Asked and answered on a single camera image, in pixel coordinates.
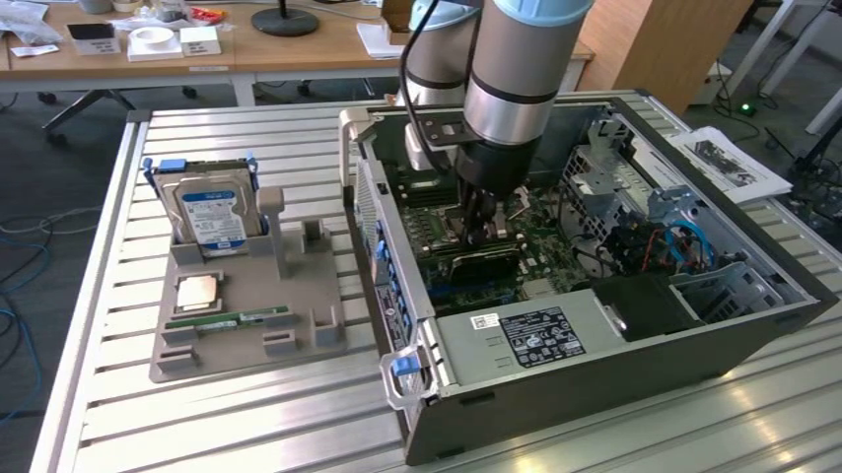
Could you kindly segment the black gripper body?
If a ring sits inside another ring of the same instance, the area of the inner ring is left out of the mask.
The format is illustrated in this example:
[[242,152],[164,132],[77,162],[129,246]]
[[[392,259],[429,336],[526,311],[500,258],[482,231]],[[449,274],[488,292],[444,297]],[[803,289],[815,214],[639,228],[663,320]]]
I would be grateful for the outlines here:
[[454,171],[476,189],[505,198],[521,185],[537,150],[537,140],[518,145],[474,141],[458,145]]

